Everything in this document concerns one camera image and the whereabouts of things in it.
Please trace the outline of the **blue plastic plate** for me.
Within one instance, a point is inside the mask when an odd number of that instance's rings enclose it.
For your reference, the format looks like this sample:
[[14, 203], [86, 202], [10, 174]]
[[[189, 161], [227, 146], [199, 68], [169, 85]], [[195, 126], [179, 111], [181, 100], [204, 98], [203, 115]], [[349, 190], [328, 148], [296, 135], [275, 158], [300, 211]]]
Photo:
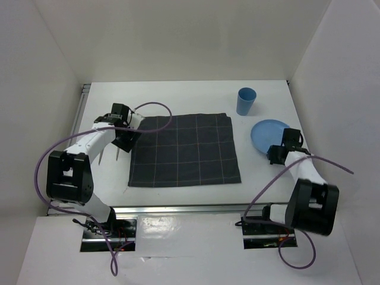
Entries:
[[272, 145], [281, 145], [283, 131], [290, 126], [282, 121], [266, 119], [256, 123], [251, 129], [251, 141], [256, 150], [267, 154]]

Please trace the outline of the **silver metal fork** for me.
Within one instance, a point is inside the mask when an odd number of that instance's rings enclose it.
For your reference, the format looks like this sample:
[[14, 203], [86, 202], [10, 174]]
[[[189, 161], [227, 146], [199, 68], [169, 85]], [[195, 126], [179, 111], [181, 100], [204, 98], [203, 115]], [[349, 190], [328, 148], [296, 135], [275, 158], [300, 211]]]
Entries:
[[102, 157], [103, 157], [103, 150], [99, 154], [98, 165], [101, 164]]

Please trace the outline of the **dark grey checked cloth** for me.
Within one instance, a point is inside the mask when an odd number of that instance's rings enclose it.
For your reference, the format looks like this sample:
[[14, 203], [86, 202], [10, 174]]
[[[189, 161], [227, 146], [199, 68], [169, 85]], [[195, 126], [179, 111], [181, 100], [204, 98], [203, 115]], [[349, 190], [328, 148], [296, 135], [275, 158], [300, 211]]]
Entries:
[[225, 113], [151, 116], [132, 149], [128, 185], [136, 188], [240, 183], [232, 120]]

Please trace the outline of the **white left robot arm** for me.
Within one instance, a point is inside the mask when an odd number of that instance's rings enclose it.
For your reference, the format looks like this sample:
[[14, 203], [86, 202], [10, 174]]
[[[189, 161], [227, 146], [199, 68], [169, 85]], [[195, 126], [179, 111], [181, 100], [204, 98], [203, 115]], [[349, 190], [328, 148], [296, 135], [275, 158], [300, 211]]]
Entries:
[[91, 164], [102, 156], [108, 144], [129, 153], [140, 133], [135, 132], [145, 117], [120, 103], [111, 112], [94, 120], [91, 134], [86, 134], [64, 151], [53, 151], [48, 157], [46, 193], [49, 198], [70, 203], [97, 220], [96, 229], [104, 237], [118, 229], [114, 209], [94, 193]]

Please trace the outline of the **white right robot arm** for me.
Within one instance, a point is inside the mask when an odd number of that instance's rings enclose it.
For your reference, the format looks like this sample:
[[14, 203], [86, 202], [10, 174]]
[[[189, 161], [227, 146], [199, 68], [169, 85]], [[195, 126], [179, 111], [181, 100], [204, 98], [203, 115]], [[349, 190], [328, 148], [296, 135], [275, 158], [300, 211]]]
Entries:
[[311, 153], [302, 147], [298, 129], [285, 128], [280, 145], [271, 145], [270, 164], [282, 164], [292, 175], [294, 189], [287, 205], [268, 204], [259, 226], [271, 233], [283, 224], [291, 229], [328, 236], [333, 230], [339, 190], [317, 172]]

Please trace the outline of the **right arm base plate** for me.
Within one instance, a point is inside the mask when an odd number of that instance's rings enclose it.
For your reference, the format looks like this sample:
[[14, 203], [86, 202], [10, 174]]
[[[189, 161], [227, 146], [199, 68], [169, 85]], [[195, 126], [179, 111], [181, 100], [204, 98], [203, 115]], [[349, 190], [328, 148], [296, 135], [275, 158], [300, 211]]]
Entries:
[[278, 248], [282, 242], [284, 248], [297, 247], [294, 230], [272, 224], [245, 223], [243, 218], [235, 226], [242, 229], [244, 249]]

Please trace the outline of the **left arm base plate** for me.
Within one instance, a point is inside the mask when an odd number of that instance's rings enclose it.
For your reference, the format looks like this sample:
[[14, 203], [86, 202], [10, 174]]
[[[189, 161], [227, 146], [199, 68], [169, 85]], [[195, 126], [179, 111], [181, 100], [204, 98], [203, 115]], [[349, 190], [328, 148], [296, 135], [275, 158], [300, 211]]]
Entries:
[[[87, 218], [85, 223], [80, 222], [80, 225], [84, 228], [80, 247], [81, 252], [106, 252], [109, 250], [100, 229], [94, 224], [94, 221]], [[104, 231], [113, 251], [135, 251], [137, 219], [118, 220], [116, 229], [112, 231], [105, 229]]]

